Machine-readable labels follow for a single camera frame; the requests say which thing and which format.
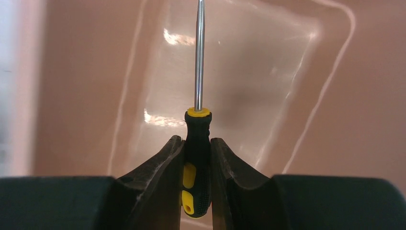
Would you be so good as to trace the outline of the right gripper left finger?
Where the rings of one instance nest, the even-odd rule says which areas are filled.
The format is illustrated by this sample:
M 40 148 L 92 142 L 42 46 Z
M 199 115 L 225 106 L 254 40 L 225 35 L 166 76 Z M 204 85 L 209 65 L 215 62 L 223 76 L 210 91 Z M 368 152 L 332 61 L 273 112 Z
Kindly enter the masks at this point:
M 184 140 L 172 136 L 134 170 L 107 179 L 97 230 L 180 229 Z

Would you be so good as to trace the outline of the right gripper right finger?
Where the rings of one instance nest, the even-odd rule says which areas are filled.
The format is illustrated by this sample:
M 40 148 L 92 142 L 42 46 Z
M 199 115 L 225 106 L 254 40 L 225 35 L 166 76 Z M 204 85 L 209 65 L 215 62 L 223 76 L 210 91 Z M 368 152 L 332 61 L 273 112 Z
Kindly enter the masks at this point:
M 223 139 L 210 143 L 213 229 L 284 230 L 286 217 L 275 180 L 239 158 Z

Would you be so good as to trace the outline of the black yellow screwdriver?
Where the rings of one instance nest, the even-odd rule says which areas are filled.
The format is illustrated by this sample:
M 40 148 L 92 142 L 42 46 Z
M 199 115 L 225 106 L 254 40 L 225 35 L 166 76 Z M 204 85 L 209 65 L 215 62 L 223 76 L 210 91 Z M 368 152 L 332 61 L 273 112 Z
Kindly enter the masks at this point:
M 203 107 L 203 69 L 205 40 L 205 2 L 198 1 L 195 36 L 194 106 L 185 113 L 187 137 L 184 143 L 183 190 L 184 212 L 198 219 L 211 204 L 210 123 L 212 113 Z

